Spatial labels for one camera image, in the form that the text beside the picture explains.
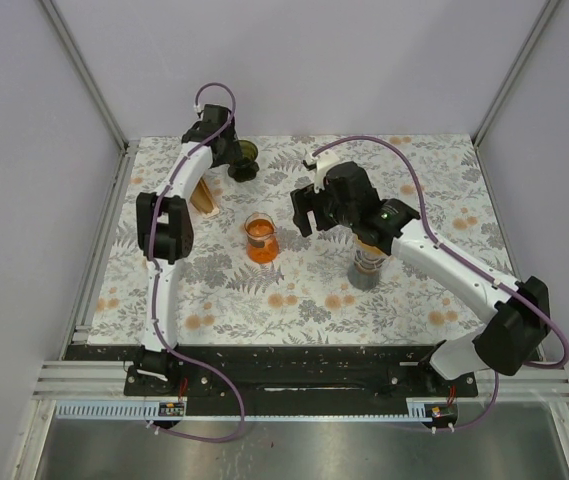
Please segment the dark green dripper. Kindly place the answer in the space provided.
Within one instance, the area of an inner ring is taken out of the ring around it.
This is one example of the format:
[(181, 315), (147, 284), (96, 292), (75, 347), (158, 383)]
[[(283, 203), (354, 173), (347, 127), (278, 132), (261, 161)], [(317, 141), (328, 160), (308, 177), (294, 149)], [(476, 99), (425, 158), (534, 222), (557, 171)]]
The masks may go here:
[(258, 148), (248, 140), (240, 140), (238, 144), (241, 156), (231, 161), (227, 173), (236, 182), (243, 183), (251, 181), (257, 176), (259, 171)]

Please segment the brown paper coffee filter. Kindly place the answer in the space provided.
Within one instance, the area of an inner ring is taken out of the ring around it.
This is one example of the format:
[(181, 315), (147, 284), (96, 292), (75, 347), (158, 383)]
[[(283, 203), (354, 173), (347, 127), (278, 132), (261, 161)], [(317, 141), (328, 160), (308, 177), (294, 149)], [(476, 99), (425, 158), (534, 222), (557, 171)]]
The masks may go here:
[(386, 255), (383, 251), (381, 251), (379, 248), (375, 247), (375, 246), (371, 246), (368, 245), (366, 243), (364, 243), (359, 237), (355, 237), (355, 243), (358, 246), (358, 248), (365, 250), (371, 254), (376, 254), (376, 255)]

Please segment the glass coffee carafe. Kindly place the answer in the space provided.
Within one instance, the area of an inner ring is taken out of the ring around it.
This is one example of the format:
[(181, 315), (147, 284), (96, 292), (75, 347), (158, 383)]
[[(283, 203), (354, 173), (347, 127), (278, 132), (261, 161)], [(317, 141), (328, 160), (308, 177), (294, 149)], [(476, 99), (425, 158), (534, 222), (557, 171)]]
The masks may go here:
[(365, 250), (356, 250), (353, 261), (347, 271), (350, 284), (361, 291), (374, 289), (380, 282), (381, 271), (386, 257), (370, 253)]

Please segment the glass of orange liquid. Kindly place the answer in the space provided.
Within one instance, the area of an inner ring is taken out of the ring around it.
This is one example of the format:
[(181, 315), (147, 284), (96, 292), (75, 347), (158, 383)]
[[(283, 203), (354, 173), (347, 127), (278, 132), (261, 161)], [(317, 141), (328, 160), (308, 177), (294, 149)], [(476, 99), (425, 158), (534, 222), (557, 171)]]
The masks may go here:
[(266, 264), (276, 259), (280, 253), (276, 237), (276, 226), (271, 217), (265, 213), (255, 212), (244, 223), (247, 237), (246, 253), (258, 263)]

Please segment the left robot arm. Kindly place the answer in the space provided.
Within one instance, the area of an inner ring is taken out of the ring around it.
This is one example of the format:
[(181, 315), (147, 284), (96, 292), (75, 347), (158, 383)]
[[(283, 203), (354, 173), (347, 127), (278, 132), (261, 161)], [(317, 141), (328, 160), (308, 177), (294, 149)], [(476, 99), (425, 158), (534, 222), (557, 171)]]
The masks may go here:
[(207, 104), (183, 135), (177, 161), (151, 192), (136, 198), (137, 240), (148, 268), (147, 316), (135, 373), (156, 393), (181, 382), (175, 329), (178, 270), (190, 254), (194, 230), (188, 203), (203, 174), (241, 157), (233, 111)]

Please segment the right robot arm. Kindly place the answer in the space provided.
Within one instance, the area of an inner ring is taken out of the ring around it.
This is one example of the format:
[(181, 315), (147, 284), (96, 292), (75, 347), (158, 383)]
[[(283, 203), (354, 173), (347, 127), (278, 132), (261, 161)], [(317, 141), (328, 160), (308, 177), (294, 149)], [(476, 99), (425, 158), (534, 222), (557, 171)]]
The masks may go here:
[(444, 394), (458, 377), (492, 369), (515, 375), (549, 334), (547, 285), (536, 277), (521, 281), (439, 238), (430, 238), (422, 216), (398, 199), (382, 199), (365, 170), (354, 162), (306, 164), (311, 184), (292, 191), (293, 222), (302, 236), (349, 228), (362, 245), (363, 267), (392, 256), (453, 293), (482, 322), (478, 333), (439, 343), (419, 371), (421, 388)]

